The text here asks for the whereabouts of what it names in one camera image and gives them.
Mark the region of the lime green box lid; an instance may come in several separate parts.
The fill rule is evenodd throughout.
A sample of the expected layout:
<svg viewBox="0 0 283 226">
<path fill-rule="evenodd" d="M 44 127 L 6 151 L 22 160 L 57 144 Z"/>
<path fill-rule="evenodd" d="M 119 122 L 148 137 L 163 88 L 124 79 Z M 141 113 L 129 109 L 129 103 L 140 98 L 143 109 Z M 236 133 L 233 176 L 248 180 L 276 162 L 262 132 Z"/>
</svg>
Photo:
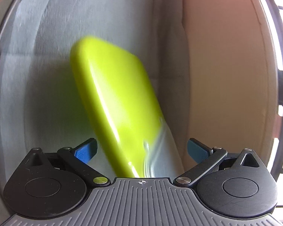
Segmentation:
<svg viewBox="0 0 283 226">
<path fill-rule="evenodd" d="M 86 36 L 70 50 L 73 76 L 91 127 L 115 175 L 175 178 L 183 165 L 141 61 Z"/>
</svg>

